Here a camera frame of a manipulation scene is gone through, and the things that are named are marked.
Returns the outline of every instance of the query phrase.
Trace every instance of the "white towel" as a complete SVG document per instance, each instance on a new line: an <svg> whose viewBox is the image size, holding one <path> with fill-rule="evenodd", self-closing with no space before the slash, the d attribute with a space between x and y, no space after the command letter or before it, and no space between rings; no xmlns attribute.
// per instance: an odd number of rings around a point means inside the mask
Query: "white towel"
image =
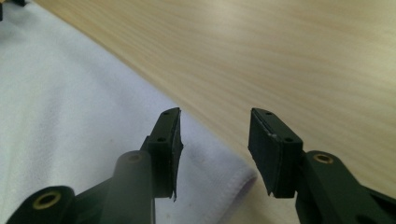
<svg viewBox="0 0 396 224"><path fill-rule="evenodd" d="M4 4L0 22L0 223L39 189L76 194L138 150L177 106L129 67L35 3ZM219 223L255 172L185 111L177 200L156 200L157 223Z"/></svg>

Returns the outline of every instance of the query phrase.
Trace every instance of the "table surface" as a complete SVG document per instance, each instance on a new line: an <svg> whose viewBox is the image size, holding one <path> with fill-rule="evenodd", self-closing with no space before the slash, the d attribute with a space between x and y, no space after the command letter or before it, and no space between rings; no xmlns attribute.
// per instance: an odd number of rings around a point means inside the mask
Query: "table surface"
<svg viewBox="0 0 396 224"><path fill-rule="evenodd" d="M254 164L251 107L396 198L396 2L36 0ZM261 178L231 223L296 223Z"/></svg>

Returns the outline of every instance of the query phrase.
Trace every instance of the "black bracket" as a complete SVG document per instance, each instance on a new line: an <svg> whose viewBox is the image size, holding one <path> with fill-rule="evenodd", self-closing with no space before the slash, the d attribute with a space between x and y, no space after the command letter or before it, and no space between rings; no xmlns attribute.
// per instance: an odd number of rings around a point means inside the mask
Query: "black bracket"
<svg viewBox="0 0 396 224"><path fill-rule="evenodd" d="M154 198L176 198L182 149L180 109L166 110L141 149L119 157L113 177L77 196L65 186L42 189L7 224L155 223Z"/></svg>
<svg viewBox="0 0 396 224"><path fill-rule="evenodd" d="M303 151L274 113L251 110L248 149L268 194L293 198L301 223L396 223L396 200L362 186L334 155Z"/></svg>

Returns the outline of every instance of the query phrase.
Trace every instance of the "screw hole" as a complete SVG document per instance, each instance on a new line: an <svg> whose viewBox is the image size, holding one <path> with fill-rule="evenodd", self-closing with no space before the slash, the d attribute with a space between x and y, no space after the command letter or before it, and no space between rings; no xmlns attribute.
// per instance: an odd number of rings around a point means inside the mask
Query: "screw hole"
<svg viewBox="0 0 396 224"><path fill-rule="evenodd" d="M325 154L316 154L314 159L318 162L325 163L325 164L332 164L334 160L332 157L325 155Z"/></svg>
<svg viewBox="0 0 396 224"><path fill-rule="evenodd" d="M357 215L356 220L361 224L375 224L376 222L365 215Z"/></svg>
<svg viewBox="0 0 396 224"><path fill-rule="evenodd" d="M59 200L61 200L61 193L55 190L50 191L35 199L33 202L33 208L35 210L46 209L55 205L57 202L59 202Z"/></svg>
<svg viewBox="0 0 396 224"><path fill-rule="evenodd" d="M142 157L140 155L132 155L132 156L128 157L128 162L135 163L137 161L140 161L141 159L142 159Z"/></svg>

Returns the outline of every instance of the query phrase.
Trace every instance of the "wood grain surface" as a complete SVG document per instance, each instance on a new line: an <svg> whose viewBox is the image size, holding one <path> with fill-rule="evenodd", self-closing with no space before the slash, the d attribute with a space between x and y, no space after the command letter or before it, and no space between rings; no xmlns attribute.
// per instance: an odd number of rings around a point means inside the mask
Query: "wood grain surface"
<svg viewBox="0 0 396 224"><path fill-rule="evenodd" d="M36 0L114 53L251 164L251 107L396 198L396 2ZM231 223L297 223L262 180Z"/></svg>

